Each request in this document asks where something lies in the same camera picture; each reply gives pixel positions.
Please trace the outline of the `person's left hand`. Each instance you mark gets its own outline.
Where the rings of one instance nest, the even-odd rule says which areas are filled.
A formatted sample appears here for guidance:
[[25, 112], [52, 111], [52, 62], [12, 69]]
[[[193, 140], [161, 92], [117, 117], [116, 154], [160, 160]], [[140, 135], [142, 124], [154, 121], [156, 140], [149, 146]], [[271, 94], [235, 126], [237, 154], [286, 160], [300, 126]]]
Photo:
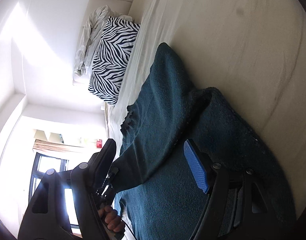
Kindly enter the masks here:
[[98, 210], [100, 218], [104, 217], [104, 222], [107, 224], [107, 228], [114, 232], [121, 232], [125, 229], [125, 222], [118, 215], [117, 210], [111, 206], [106, 205]]

